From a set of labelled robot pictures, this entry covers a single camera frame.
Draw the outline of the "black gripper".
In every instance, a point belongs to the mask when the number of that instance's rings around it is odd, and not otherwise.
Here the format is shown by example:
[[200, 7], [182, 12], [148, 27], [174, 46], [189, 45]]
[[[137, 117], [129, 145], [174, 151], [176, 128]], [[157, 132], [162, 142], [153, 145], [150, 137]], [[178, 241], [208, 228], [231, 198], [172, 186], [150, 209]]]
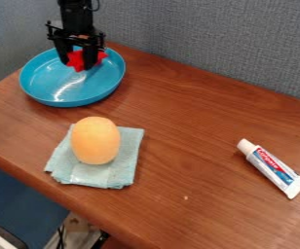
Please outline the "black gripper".
[[105, 48], [105, 33], [93, 24], [93, 13], [101, 8], [101, 1], [58, 0], [61, 25], [48, 21], [48, 39], [54, 42], [64, 64], [70, 61], [73, 46], [82, 48], [84, 69], [90, 70], [98, 60], [98, 48]]

